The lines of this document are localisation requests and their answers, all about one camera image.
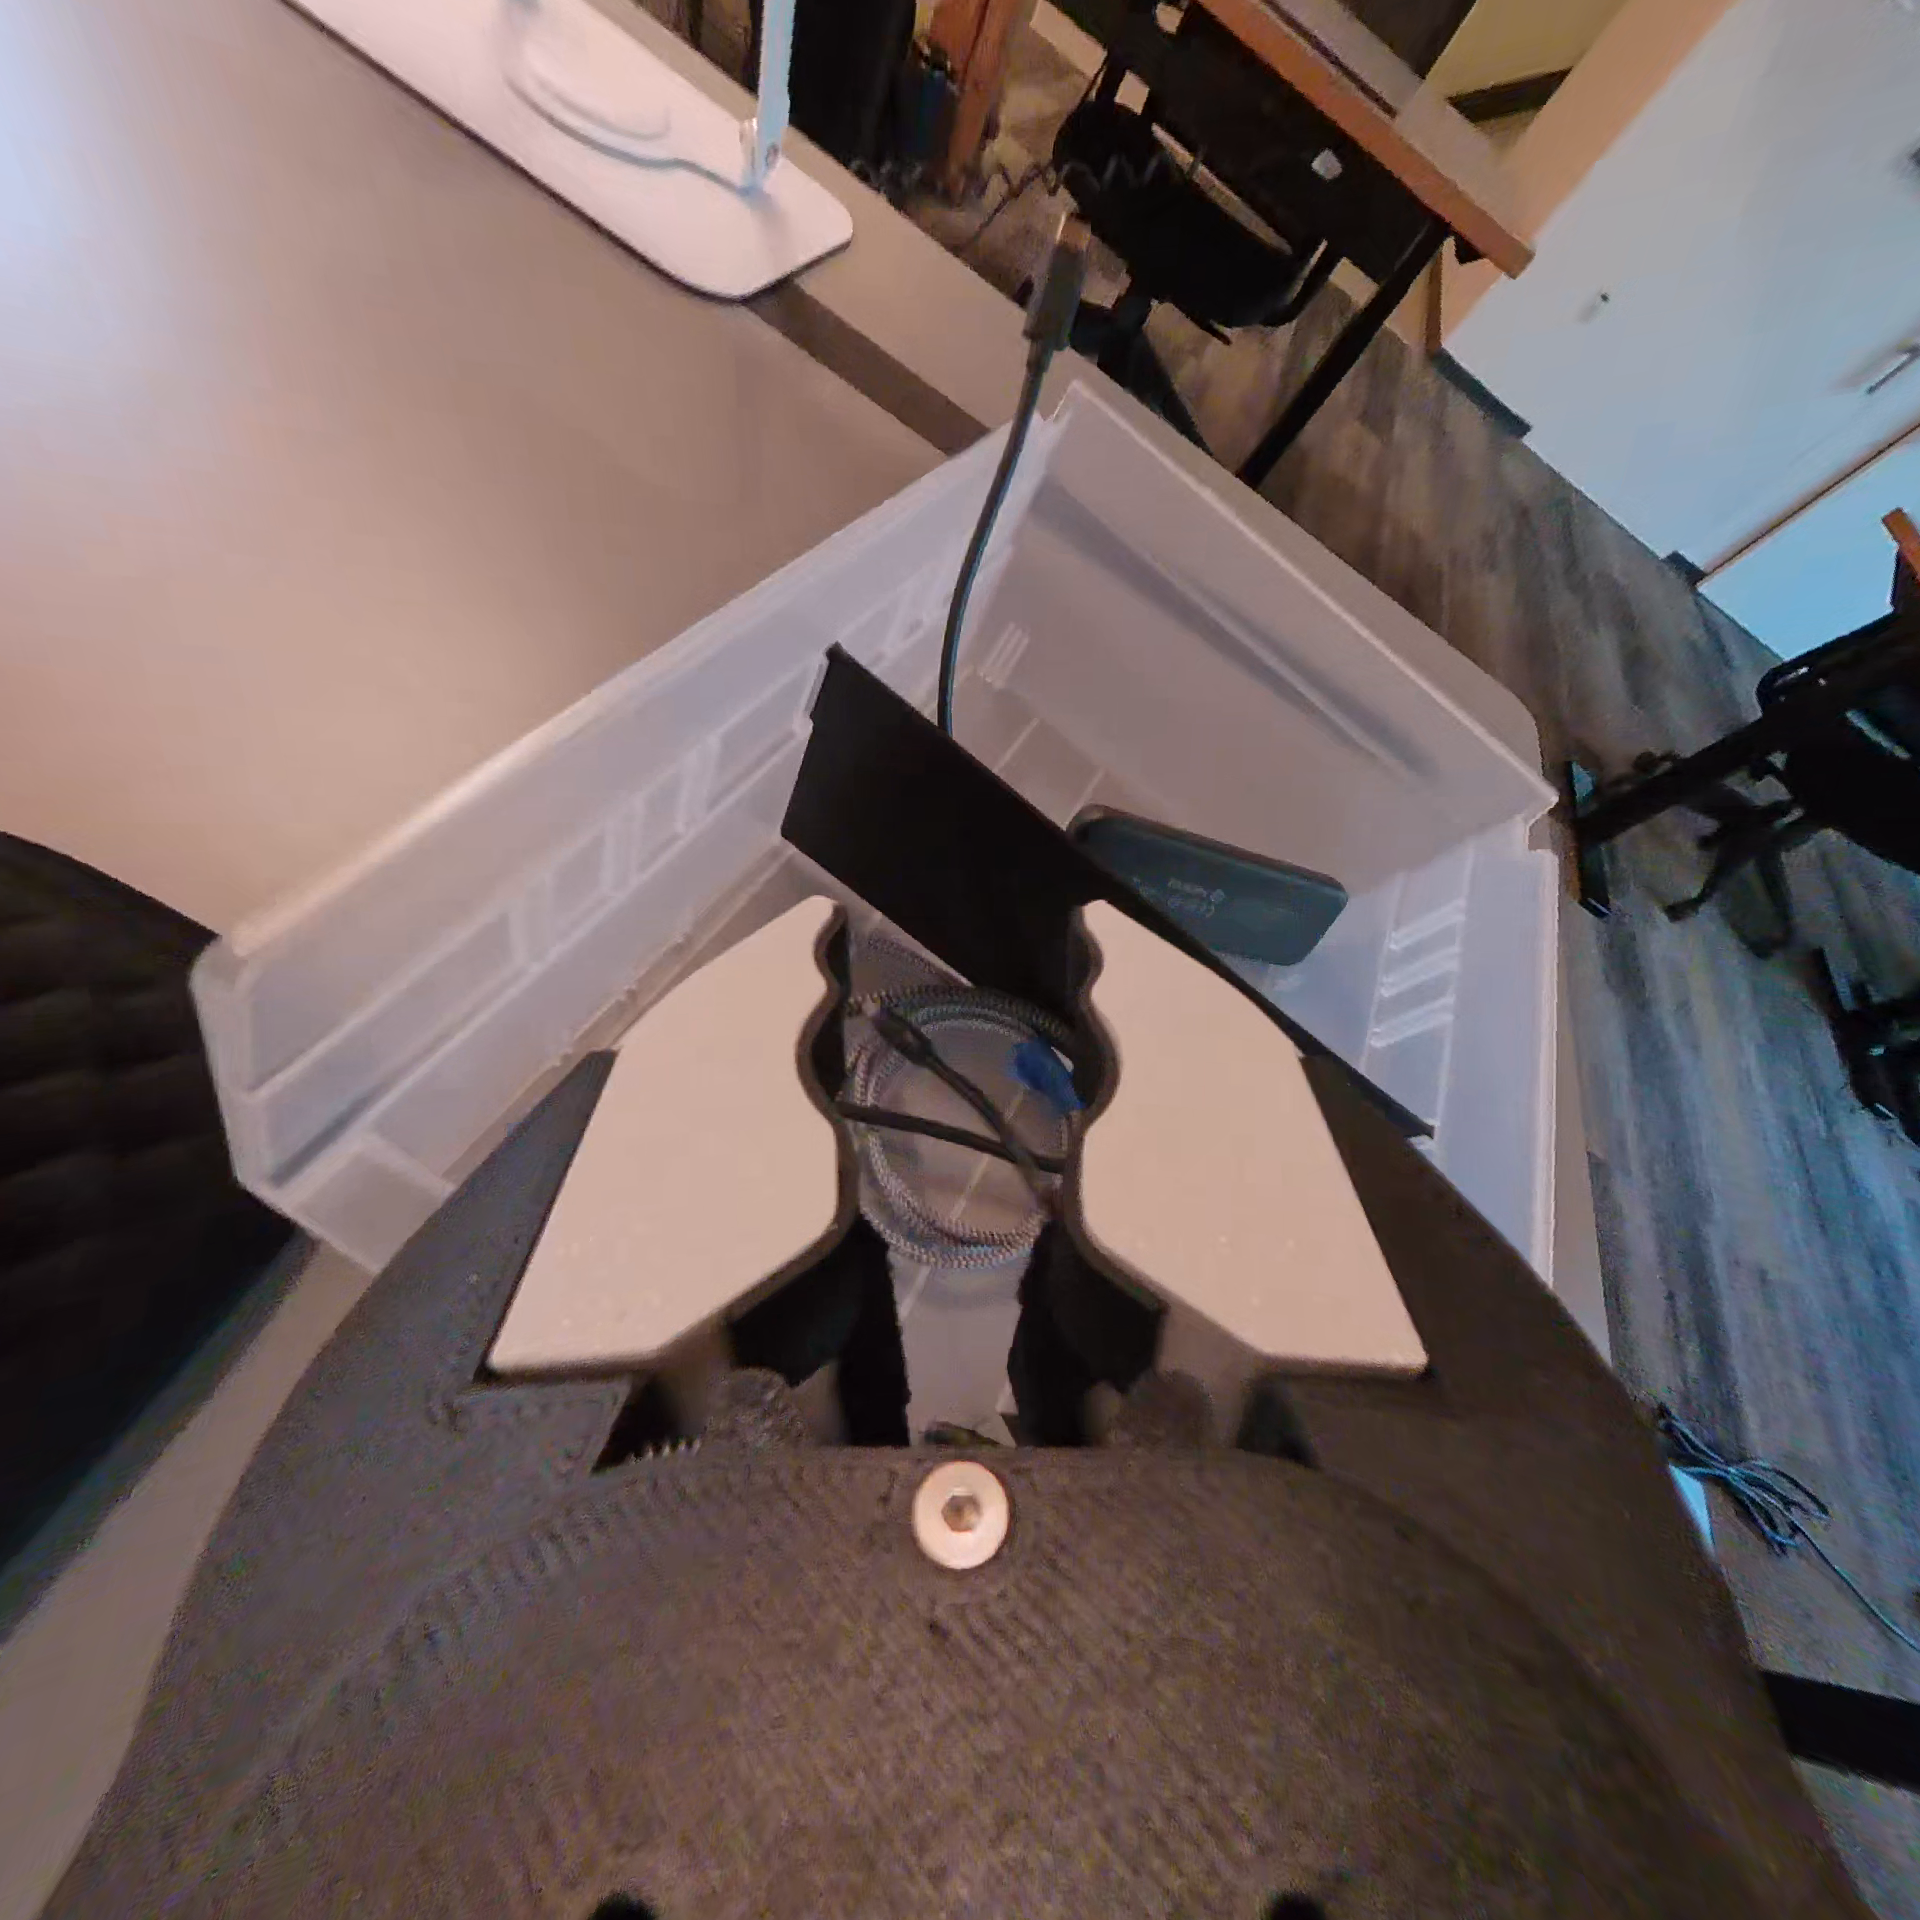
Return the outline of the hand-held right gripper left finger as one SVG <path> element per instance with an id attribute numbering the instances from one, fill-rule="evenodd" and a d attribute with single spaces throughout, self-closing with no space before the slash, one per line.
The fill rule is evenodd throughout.
<path id="1" fill-rule="evenodd" d="M 837 1004 L 841 930 L 840 904 L 806 897 L 622 1034 L 489 1372 L 653 1363 L 828 1242 L 848 1208 L 841 1134 L 802 1048 Z"/>

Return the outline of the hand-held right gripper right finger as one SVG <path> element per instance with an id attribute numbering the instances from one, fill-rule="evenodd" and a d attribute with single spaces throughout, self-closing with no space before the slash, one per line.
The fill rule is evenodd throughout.
<path id="1" fill-rule="evenodd" d="M 1132 917 L 1080 917 L 1088 1012 L 1116 1078 L 1085 1122 L 1071 1205 L 1095 1258 L 1249 1356 L 1421 1374 L 1421 1344 L 1299 1048 Z"/>

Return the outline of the slim dark USB hub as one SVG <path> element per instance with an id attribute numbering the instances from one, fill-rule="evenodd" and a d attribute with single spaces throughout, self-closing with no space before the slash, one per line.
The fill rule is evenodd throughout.
<path id="1" fill-rule="evenodd" d="M 1260 968 L 1303 962 L 1350 899 L 1334 875 L 1119 810 L 1085 810 L 1068 838 L 1202 948 Z"/>

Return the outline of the clear plastic bin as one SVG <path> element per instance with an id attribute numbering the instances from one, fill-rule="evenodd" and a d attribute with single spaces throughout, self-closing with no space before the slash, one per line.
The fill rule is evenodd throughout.
<path id="1" fill-rule="evenodd" d="M 586 1048 L 806 894 L 782 843 L 828 646 L 929 705 L 994 430 L 592 687 L 193 989 L 236 1178 L 381 1270 Z M 1147 815 L 1343 884 L 1249 981 L 1554 1263 L 1558 860 L 1523 705 L 1270 503 L 1071 385 L 966 615 L 961 742 L 1048 819 Z"/>

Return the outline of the thin black cable orange plug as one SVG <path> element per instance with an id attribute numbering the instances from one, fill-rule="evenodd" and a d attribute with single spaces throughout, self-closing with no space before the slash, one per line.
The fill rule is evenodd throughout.
<path id="1" fill-rule="evenodd" d="M 1020 468 L 1032 426 L 1039 419 L 1039 402 L 1043 396 L 1048 372 L 1062 350 L 1071 343 L 1076 316 L 1085 301 L 1092 229 L 1077 212 L 1068 212 L 1051 236 L 1043 274 L 1039 277 L 1024 303 L 1024 375 L 1017 391 L 1017 407 L 1006 422 L 1006 439 L 996 455 L 994 480 L 984 493 L 974 532 L 956 565 L 953 591 L 947 595 L 947 623 L 941 638 L 938 666 L 938 728 L 956 739 L 956 666 L 965 652 L 966 615 L 974 602 L 974 585 L 988 560 L 996 515 L 1006 503 L 1010 482 Z"/>

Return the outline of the black bin divider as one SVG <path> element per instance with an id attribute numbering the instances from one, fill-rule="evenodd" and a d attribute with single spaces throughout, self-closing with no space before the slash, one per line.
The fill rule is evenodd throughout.
<path id="1" fill-rule="evenodd" d="M 974 988 L 1032 1002 L 1068 1025 L 1092 988 L 1077 912 L 1108 904 L 1247 996 L 1314 1062 L 1317 1086 L 1349 1086 L 1404 1139 L 1434 1132 L 1266 1004 L 1167 911 L 1106 874 L 1062 826 L 840 645 L 824 649 L 809 709 L 782 838 Z"/>

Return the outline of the black textured wrist rest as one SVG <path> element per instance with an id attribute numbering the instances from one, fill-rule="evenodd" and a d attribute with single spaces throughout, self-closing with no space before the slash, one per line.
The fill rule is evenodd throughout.
<path id="1" fill-rule="evenodd" d="M 2 837 L 2 1579 L 292 1239 L 228 1162 L 214 940 Z"/>

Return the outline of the black office chair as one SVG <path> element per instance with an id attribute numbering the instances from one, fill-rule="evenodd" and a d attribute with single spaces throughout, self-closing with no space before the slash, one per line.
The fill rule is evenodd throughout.
<path id="1" fill-rule="evenodd" d="M 1068 112 L 1051 145 L 1051 174 L 1092 239 L 1124 268 L 1111 303 L 1077 303 L 1068 346 L 1187 440 L 1205 445 L 1147 332 L 1149 313 L 1174 308 L 1217 341 L 1295 322 L 1327 285 L 1334 246 L 1266 239 L 1212 199 L 1141 113 L 1116 102 L 1085 98 Z"/>

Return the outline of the white document stand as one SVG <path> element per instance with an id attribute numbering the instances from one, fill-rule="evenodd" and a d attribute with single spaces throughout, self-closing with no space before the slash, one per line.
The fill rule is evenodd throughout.
<path id="1" fill-rule="evenodd" d="M 852 241 L 782 152 L 795 5 L 761 6 L 745 117 L 589 5 L 298 11 L 692 293 L 751 301 Z"/>

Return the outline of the wooden background desk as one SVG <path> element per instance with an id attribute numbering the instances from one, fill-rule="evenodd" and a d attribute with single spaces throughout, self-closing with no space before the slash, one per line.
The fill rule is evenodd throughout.
<path id="1" fill-rule="evenodd" d="M 1241 462 L 1264 488 L 1366 350 L 1445 249 L 1515 279 L 1534 264 L 1523 203 L 1504 154 L 1433 84 L 1427 72 L 1469 5 L 1189 5 L 1175 42 L 1260 66 L 1241 197 L 1307 212 L 1331 259 L 1376 293 L 1303 375 L 1277 422 Z"/>

